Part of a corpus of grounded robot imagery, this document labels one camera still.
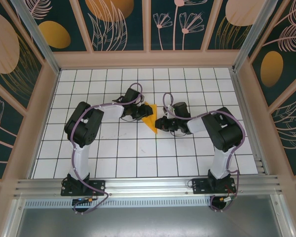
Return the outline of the orange paper sheet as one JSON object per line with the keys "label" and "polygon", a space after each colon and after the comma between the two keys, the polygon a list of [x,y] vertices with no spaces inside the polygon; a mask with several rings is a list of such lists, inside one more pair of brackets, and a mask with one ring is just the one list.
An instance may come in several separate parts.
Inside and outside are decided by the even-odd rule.
{"label": "orange paper sheet", "polygon": [[142,121],[155,133],[158,133],[157,128],[155,128],[155,121],[157,120],[157,105],[149,104],[145,102],[145,105],[149,105],[152,108],[152,115],[142,118]]}

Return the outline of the grey metal shelf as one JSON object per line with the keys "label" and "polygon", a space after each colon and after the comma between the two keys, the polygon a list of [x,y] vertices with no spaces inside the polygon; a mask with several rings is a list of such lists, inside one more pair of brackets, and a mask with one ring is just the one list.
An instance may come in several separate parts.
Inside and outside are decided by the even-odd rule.
{"label": "grey metal shelf", "polygon": [[242,196],[225,212],[207,206],[25,208],[16,237],[293,237],[279,203]]}

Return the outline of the aluminium side rail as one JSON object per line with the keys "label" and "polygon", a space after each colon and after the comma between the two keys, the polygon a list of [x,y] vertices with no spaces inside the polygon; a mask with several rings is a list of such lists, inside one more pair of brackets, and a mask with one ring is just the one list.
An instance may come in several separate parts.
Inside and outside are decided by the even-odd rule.
{"label": "aluminium side rail", "polygon": [[261,143],[258,138],[249,104],[245,98],[244,90],[237,74],[232,69],[230,69],[229,72],[244,121],[245,129],[248,133],[249,143],[253,152],[254,160],[257,163],[258,173],[269,175],[269,169],[262,151]]}

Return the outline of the long aluminium mounting rail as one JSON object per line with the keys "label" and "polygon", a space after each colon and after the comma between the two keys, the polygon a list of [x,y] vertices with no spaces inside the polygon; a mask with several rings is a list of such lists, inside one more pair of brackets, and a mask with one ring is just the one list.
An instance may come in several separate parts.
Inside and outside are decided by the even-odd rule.
{"label": "long aluminium mounting rail", "polygon": [[[108,178],[105,191],[112,198],[192,196],[190,177]],[[16,198],[59,198],[61,179],[18,180],[12,194]],[[241,175],[238,195],[281,194],[275,175]]]}

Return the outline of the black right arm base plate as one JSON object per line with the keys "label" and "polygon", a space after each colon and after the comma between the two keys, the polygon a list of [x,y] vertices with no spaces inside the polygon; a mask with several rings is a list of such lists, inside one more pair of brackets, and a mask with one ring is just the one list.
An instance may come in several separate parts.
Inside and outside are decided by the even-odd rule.
{"label": "black right arm base plate", "polygon": [[236,193],[236,185],[233,178],[211,180],[209,178],[192,179],[194,194],[228,194]]}

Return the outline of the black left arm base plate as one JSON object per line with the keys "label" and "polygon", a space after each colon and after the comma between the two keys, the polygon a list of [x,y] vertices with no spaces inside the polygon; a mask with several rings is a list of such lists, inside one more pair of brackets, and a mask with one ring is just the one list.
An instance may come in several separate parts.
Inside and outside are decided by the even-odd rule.
{"label": "black left arm base plate", "polygon": [[[89,180],[87,184],[94,189],[104,191],[105,181],[104,180]],[[65,180],[62,182],[60,195],[63,197],[73,197],[73,196],[103,196],[104,194],[99,191],[94,191],[93,189],[85,186],[79,180]]]}

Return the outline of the aluminium frame post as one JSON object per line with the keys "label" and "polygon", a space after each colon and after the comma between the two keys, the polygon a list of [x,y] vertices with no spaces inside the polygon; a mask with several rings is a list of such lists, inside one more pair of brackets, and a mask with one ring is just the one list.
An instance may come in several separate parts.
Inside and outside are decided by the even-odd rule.
{"label": "aluminium frame post", "polygon": [[259,14],[249,30],[247,37],[242,44],[239,53],[232,65],[232,71],[237,73],[245,62],[250,50],[257,41],[259,35],[263,31],[265,25],[268,22],[269,17],[273,13],[278,0],[265,0]]}
{"label": "aluminium frame post", "polygon": [[22,21],[24,22],[29,32],[32,34],[34,41],[37,43],[39,49],[41,50],[48,64],[51,66],[53,72],[58,76],[60,72],[60,67],[49,45],[44,39],[44,36],[38,28],[37,23],[28,11],[27,6],[23,2],[23,0],[11,0],[11,3],[13,4],[14,8],[18,11]]}

